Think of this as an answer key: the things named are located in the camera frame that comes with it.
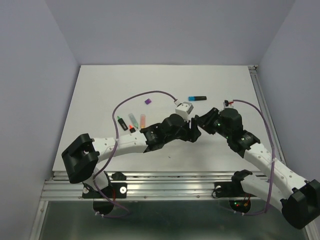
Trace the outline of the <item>aluminium rail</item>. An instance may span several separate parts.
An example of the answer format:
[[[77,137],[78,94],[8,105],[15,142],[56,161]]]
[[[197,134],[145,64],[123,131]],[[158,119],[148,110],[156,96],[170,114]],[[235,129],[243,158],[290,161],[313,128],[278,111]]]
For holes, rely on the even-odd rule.
[[[205,201],[212,199],[216,183],[229,182],[232,171],[126,172],[125,201]],[[58,172],[42,188],[42,201],[89,201],[82,183],[71,184]]]
[[[277,136],[277,132],[276,132],[273,120],[272,120],[272,116],[270,114],[268,104],[267,104],[266,98],[265,98],[263,90],[262,90],[262,86],[261,86],[260,79],[258,76],[257,68],[258,67],[255,65],[249,65],[248,71],[249,71],[249,74],[251,77],[251,81],[252,81],[252,84],[253,84],[253,87],[255,90],[255,94],[256,94],[256,97],[258,100],[260,110],[262,111],[262,113],[266,119],[266,122],[268,124],[269,130],[270,130],[270,134],[271,134],[271,138],[272,138],[272,141],[274,144],[276,156],[278,157],[278,159],[282,163],[284,163],[286,165],[286,160],[283,155],[281,144],[279,142],[279,138]]]

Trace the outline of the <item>green highlighter black body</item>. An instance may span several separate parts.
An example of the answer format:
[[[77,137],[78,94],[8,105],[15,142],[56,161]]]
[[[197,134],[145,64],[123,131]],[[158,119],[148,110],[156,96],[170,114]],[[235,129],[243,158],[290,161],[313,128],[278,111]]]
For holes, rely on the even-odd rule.
[[[119,125],[124,131],[127,131],[129,129],[122,117],[117,116],[117,122],[119,123]]]

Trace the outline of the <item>orange pastel highlighter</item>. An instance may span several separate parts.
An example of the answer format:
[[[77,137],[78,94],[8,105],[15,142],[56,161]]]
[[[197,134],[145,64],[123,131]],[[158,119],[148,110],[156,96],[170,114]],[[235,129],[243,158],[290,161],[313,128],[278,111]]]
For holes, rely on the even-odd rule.
[[[141,114],[140,115],[140,128],[143,129],[146,127],[146,115]]]

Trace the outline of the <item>orange highlighter black body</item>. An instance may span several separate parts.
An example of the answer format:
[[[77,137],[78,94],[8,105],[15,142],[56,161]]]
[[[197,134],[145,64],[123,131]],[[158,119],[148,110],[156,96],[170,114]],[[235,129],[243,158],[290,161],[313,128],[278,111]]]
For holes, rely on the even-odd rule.
[[[129,131],[131,132],[131,133],[135,133],[136,132],[136,128],[133,126],[133,125],[129,125]]]

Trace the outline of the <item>mint pastel highlighter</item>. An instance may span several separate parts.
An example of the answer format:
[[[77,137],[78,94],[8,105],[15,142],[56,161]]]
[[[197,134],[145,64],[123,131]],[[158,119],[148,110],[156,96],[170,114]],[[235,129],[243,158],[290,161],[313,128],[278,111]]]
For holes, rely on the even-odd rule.
[[[129,117],[132,125],[133,125],[135,128],[138,129],[138,128],[139,128],[139,124],[138,124],[138,121],[137,121],[137,119],[135,118],[134,114],[133,114],[133,113],[129,113],[129,114],[128,114],[128,117]]]

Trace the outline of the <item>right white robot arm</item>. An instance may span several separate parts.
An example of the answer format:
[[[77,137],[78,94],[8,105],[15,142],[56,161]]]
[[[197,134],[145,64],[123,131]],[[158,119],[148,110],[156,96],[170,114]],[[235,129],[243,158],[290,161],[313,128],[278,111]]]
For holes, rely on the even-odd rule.
[[[264,200],[266,207],[275,207],[299,230],[319,217],[320,183],[315,179],[308,181],[274,157],[255,135],[244,130],[242,116],[236,109],[212,108],[203,116],[196,115],[191,125],[226,138],[232,151],[269,178],[265,182],[249,170],[237,171],[230,182],[233,194],[248,193]]]

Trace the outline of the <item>blue highlighter black body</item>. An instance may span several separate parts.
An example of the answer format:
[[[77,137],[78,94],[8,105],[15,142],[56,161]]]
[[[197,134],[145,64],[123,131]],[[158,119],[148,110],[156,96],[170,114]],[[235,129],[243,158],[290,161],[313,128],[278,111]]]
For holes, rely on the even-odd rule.
[[[206,96],[189,96],[188,101],[194,102],[194,101],[206,101]]]

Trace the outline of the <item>aluminium front rail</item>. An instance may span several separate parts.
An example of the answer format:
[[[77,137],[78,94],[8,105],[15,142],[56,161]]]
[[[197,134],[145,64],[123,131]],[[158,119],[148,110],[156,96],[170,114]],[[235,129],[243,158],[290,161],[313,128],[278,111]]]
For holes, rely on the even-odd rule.
[[[232,171],[126,172],[125,201],[205,201],[212,199],[216,183],[229,182]],[[42,201],[89,201],[82,183],[71,184],[58,172],[42,188]]]

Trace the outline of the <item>purple highlighter cap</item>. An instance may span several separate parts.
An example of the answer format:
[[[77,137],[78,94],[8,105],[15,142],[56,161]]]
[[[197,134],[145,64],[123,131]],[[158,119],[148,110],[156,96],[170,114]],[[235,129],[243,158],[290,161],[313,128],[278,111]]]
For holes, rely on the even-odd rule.
[[[144,102],[145,102],[146,105],[149,105],[152,102],[152,100],[150,98],[148,98]]]

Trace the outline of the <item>aluminium right side rail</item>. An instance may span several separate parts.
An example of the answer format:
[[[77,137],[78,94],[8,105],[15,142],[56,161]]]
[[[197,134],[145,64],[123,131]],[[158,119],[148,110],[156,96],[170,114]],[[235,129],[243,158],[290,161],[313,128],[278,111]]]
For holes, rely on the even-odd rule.
[[[263,90],[262,90],[262,86],[261,86],[260,79],[258,76],[257,68],[258,67],[255,65],[249,65],[248,71],[249,71],[249,74],[251,77],[251,81],[252,81],[252,84],[253,84],[253,87],[255,90],[255,94],[256,94],[256,97],[258,100],[260,110],[262,111],[262,113],[266,119],[266,122],[268,124],[269,130],[270,130],[270,134],[271,134],[271,138],[272,138],[272,141],[274,144],[276,156],[278,157],[278,159],[282,163],[284,163],[286,165],[286,160],[283,155],[281,144],[279,142],[279,138],[277,136],[277,132],[276,132],[273,120],[272,120],[272,116],[270,114],[268,104],[267,104],[266,98],[265,98]]]

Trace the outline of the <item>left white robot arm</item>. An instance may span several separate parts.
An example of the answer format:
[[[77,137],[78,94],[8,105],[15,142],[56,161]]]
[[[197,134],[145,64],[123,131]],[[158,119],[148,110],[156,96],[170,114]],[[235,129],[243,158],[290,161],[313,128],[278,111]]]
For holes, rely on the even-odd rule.
[[[174,140],[194,143],[200,136],[195,118],[185,121],[173,113],[161,123],[119,138],[91,138],[87,133],[81,134],[61,156],[69,182],[78,184],[92,178],[96,165],[110,157],[157,151]]]

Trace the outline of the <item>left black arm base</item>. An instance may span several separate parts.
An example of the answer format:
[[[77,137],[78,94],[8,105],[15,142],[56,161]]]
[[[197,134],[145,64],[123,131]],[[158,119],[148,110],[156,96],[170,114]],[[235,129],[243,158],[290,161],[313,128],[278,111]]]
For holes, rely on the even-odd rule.
[[[106,172],[97,177],[84,181],[82,198],[93,199],[92,207],[95,215],[102,218],[122,218],[130,214],[130,211],[117,200],[126,199],[128,184],[126,176],[121,172],[108,176]]]

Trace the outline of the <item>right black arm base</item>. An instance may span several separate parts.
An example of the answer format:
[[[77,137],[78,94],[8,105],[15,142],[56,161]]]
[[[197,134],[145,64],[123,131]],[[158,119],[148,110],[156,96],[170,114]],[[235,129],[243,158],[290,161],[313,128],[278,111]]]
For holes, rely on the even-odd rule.
[[[231,177],[231,181],[220,181],[214,184],[214,189],[211,193],[213,199],[219,198],[240,198],[238,200],[229,200],[230,208],[237,214],[251,215],[249,213],[251,209],[251,197],[252,195],[245,192],[241,182],[247,177],[253,177],[253,173],[246,169],[241,171],[236,171]]]

